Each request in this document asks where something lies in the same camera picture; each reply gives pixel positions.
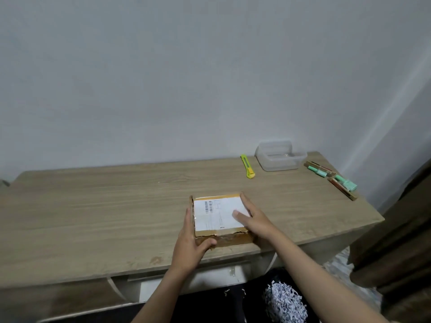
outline desk surface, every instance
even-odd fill
[[[189,196],[243,190],[296,243],[383,220],[304,166],[265,172],[249,157],[22,173],[0,197],[0,287],[39,285],[166,268]],[[317,152],[308,160],[331,165]],[[204,261],[260,252],[216,248]]]

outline finger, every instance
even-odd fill
[[[190,208],[188,208],[188,207],[186,209],[186,215],[184,217],[183,229],[187,233],[192,233],[193,232],[193,227],[192,227],[192,224],[191,224]]]
[[[256,212],[256,206],[248,199],[243,192],[240,193],[241,200],[247,210],[254,214]]]
[[[215,246],[217,244],[217,240],[213,239],[213,238],[208,238],[205,239],[202,244],[200,244],[199,246],[197,246],[197,250],[198,252],[203,256],[203,254],[205,254],[205,252],[210,249],[212,246]]]
[[[236,221],[244,225],[245,227],[248,227],[251,222],[251,217],[247,217],[246,215],[242,214],[241,212],[238,212],[237,210],[232,212],[232,216]]]

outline clear plastic container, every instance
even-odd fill
[[[297,169],[307,157],[298,145],[289,140],[262,142],[257,146],[255,156],[265,171]]]

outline barcode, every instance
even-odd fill
[[[213,212],[213,201],[205,201],[205,213]]]

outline hand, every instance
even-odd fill
[[[246,228],[248,228],[251,232],[256,233],[259,237],[264,239],[269,239],[270,236],[277,231],[275,225],[266,217],[265,213],[263,213],[259,208],[257,208],[242,192],[240,194],[241,200],[245,206],[245,208],[250,213],[250,217],[242,214],[241,212],[234,211],[232,216],[236,221],[243,224]]]
[[[215,239],[209,238],[199,246],[196,245],[190,209],[188,208],[186,210],[183,228],[175,244],[170,270],[176,271],[186,278],[199,264],[205,252],[216,244],[217,241]]]

